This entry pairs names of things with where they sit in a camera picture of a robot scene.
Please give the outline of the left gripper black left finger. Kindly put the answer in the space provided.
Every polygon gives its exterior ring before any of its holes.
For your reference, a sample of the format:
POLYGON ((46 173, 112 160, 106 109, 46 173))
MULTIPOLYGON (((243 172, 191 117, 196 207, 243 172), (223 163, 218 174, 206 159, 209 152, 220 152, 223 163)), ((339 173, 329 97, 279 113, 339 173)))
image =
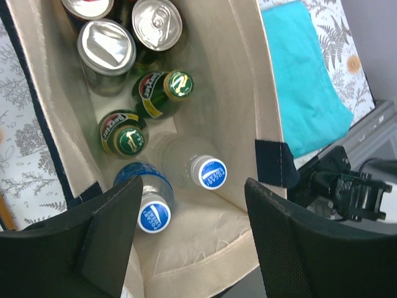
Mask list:
POLYGON ((135 176, 60 215, 1 232, 1 297, 120 297, 142 191, 135 176))

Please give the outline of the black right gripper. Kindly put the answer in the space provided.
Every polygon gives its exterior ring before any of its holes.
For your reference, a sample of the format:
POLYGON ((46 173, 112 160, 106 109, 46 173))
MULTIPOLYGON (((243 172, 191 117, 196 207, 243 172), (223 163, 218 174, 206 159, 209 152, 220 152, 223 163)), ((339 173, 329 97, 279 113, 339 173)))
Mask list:
POLYGON ((332 203, 341 221, 385 220, 380 210, 383 194, 392 186, 369 173, 351 170, 343 146, 336 146, 323 157, 315 156, 299 170, 297 185, 291 188, 291 201, 307 208, 322 197, 332 203))

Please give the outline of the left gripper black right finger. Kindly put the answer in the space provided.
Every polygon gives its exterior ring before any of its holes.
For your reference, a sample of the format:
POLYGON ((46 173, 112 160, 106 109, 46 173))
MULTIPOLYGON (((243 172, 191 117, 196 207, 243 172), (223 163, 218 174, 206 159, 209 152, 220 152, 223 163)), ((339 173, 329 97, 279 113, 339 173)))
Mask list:
POLYGON ((396 236, 320 217, 249 178, 246 205, 267 297, 395 297, 396 236))

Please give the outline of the Pocari Sweat bottle blue label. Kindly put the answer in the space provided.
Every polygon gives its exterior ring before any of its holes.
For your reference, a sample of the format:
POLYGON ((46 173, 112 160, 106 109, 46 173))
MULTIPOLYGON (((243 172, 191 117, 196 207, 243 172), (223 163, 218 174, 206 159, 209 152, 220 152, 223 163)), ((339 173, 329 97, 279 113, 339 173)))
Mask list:
POLYGON ((137 226, 146 233, 162 232, 171 221, 174 191, 171 183, 157 168, 144 161, 125 165, 115 176, 114 186, 133 176, 143 181, 137 226))

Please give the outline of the beige canvas tote bag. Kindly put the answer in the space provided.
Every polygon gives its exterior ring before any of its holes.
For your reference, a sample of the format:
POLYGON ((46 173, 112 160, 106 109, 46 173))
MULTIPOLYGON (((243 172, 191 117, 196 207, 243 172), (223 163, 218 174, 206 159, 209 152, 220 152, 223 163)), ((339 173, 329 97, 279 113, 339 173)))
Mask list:
MULTIPOLYGON (((135 297, 212 297, 258 265, 243 186, 263 172, 256 141, 283 139, 267 38, 256 1, 176 1, 182 43, 160 60, 195 79, 195 96, 158 131, 209 140, 228 167, 216 191, 183 192, 171 226, 138 234, 125 282, 135 297)), ((12 36, 32 82, 37 115, 74 196, 105 188, 114 165, 94 143, 94 106, 74 48, 70 22, 56 1, 3 1, 12 36)))

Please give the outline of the Pocari Sweat bottle cloudy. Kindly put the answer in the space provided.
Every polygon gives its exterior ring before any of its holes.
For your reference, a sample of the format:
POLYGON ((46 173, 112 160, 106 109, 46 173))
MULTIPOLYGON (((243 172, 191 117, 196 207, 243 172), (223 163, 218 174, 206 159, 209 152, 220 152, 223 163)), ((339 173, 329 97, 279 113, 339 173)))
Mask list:
POLYGON ((214 191, 227 180, 228 169, 208 141, 179 133, 163 132, 153 139, 153 163, 181 189, 202 187, 214 191))

